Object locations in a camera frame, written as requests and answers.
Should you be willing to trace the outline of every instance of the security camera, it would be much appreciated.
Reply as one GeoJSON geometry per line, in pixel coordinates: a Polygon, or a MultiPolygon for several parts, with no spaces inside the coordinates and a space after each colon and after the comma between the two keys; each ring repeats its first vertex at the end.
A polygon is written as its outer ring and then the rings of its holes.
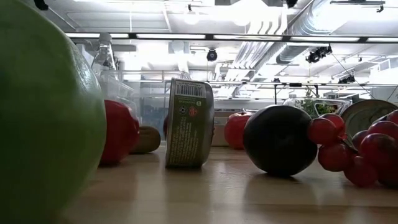
{"type": "Polygon", "coordinates": [[[209,52],[207,53],[207,61],[209,62],[214,62],[217,60],[217,52],[216,49],[210,49],[209,52]]]}
{"type": "Polygon", "coordinates": [[[297,4],[298,0],[286,0],[286,4],[288,8],[294,7],[297,4]]]}

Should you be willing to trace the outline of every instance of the can lid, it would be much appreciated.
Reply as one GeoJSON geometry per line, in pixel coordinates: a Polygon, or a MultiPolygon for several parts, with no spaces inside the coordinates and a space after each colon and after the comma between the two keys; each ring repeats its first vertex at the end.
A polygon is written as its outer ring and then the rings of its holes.
{"type": "Polygon", "coordinates": [[[112,41],[112,36],[111,34],[107,32],[102,32],[99,34],[99,41],[100,42],[111,42],[112,41]]]}
{"type": "Polygon", "coordinates": [[[367,130],[372,123],[382,116],[398,110],[398,107],[384,100],[363,100],[344,110],[341,117],[346,124],[348,141],[360,132],[367,130]]]}

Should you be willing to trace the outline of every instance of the barcode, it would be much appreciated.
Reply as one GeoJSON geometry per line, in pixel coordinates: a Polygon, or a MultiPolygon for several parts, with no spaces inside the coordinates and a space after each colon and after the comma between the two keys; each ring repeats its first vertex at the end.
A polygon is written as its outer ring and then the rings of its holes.
{"type": "Polygon", "coordinates": [[[182,96],[196,96],[205,98],[205,86],[203,84],[196,84],[196,83],[176,83],[175,89],[176,95],[182,96]]]}

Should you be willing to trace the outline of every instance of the can label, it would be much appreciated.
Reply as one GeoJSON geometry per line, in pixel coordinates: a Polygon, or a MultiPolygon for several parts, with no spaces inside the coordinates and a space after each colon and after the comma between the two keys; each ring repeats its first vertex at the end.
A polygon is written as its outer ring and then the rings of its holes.
{"type": "Polygon", "coordinates": [[[171,120],[171,137],[168,139],[167,166],[200,166],[202,164],[203,138],[206,134],[206,86],[200,82],[176,80],[171,120]]]}

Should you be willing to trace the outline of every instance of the red tomato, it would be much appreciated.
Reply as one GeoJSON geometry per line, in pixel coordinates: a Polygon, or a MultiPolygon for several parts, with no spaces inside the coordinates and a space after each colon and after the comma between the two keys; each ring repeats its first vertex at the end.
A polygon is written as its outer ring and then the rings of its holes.
{"type": "Polygon", "coordinates": [[[240,112],[228,117],[224,137],[233,149],[243,149],[243,129],[251,115],[249,112],[240,112]]]}
{"type": "Polygon", "coordinates": [[[122,103],[105,100],[105,110],[106,142],[101,164],[113,165],[129,155],[130,150],[137,144],[139,122],[122,103]]]}

